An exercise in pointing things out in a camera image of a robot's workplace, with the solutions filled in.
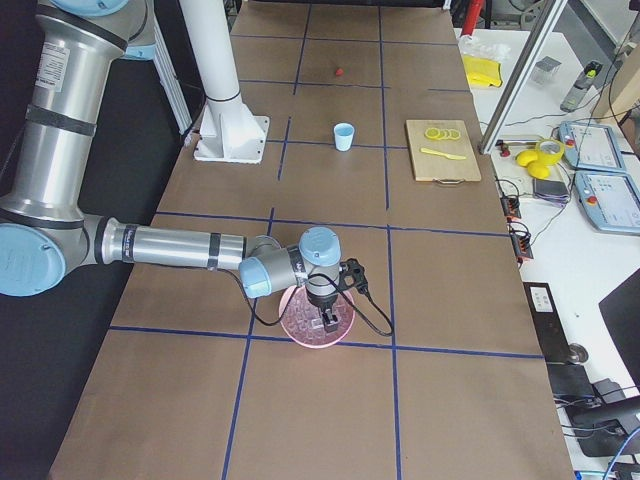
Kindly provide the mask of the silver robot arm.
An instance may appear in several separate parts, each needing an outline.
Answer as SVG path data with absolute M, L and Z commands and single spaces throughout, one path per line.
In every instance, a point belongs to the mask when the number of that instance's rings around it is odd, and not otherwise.
M 237 271 L 247 299 L 304 291 L 314 307 L 308 320 L 334 332 L 345 266 L 328 228 L 310 228 L 297 244 L 282 247 L 267 235 L 158 229 L 79 209 L 110 66 L 154 55 L 154 5 L 41 1 L 36 18 L 45 41 L 13 188 L 1 199 L 2 293 L 37 295 L 78 267 L 115 261 Z

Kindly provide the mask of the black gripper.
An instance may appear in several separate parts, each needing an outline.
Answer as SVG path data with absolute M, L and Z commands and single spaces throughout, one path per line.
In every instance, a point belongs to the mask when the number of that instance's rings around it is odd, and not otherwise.
M 337 289 L 331 284 L 316 285 L 308 282 L 305 290 L 310 304 L 319 309 L 325 332 L 327 334 L 335 332 L 338 329 L 338 317 L 332 307 L 338 297 Z

